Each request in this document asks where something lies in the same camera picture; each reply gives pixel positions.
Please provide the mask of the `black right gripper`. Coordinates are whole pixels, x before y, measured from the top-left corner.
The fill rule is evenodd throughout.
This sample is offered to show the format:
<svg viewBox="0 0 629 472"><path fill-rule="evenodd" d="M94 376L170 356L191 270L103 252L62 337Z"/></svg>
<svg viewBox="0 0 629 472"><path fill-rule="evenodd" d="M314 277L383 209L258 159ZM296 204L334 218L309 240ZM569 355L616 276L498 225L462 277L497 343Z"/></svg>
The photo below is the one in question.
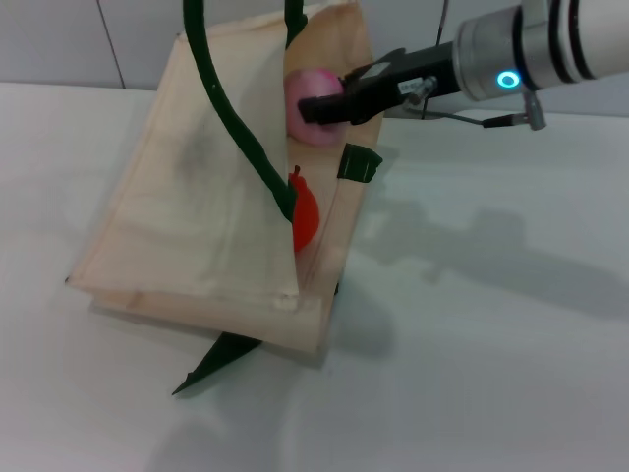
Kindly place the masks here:
<svg viewBox="0 0 629 472"><path fill-rule="evenodd" d="M401 105L427 78L436 79L436 89L429 97L461 90L454 71L452 42L414 52L395 49L347 74L341 80L345 95L303 98L298 109L309 124L360 125Z"/></svg>

